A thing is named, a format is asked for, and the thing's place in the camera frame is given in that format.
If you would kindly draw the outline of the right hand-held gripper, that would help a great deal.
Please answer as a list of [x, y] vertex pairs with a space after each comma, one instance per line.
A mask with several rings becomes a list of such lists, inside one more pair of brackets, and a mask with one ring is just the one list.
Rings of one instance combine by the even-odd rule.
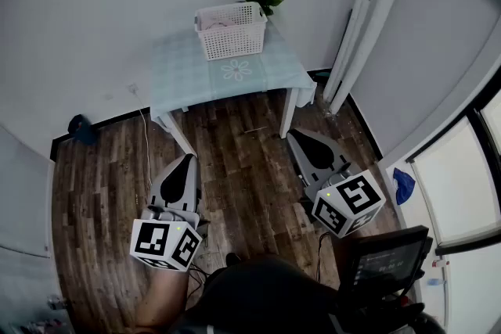
[[386, 202], [385, 195], [369, 170], [347, 163], [335, 140], [295, 128], [287, 132], [287, 145], [305, 195], [313, 202], [314, 220], [343, 238], [375, 218]]

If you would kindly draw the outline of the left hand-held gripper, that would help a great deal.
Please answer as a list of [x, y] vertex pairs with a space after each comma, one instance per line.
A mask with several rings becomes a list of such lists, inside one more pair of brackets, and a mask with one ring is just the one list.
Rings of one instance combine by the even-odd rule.
[[135, 259], [157, 269], [189, 269], [210, 224], [194, 213], [202, 198], [199, 166], [186, 154], [153, 180], [150, 205], [133, 221], [130, 255]]

